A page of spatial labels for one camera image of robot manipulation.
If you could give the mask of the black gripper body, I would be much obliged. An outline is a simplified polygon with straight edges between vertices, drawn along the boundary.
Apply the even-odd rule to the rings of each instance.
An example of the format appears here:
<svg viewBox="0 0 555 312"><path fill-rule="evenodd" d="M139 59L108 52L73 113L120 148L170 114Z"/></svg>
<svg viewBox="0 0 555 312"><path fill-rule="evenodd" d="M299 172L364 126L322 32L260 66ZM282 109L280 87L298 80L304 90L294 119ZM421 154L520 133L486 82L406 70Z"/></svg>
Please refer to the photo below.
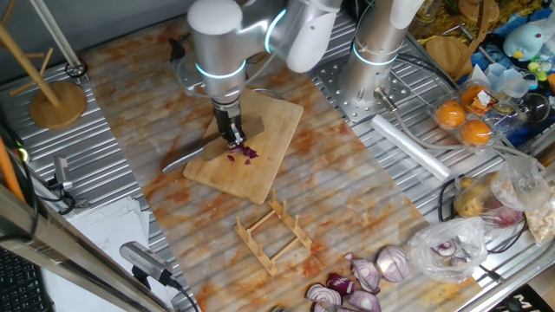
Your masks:
<svg viewBox="0 0 555 312"><path fill-rule="evenodd" d="M230 102L219 102L212 99L212 106L218 130L222 135L240 135L242 133L239 99Z"/></svg>

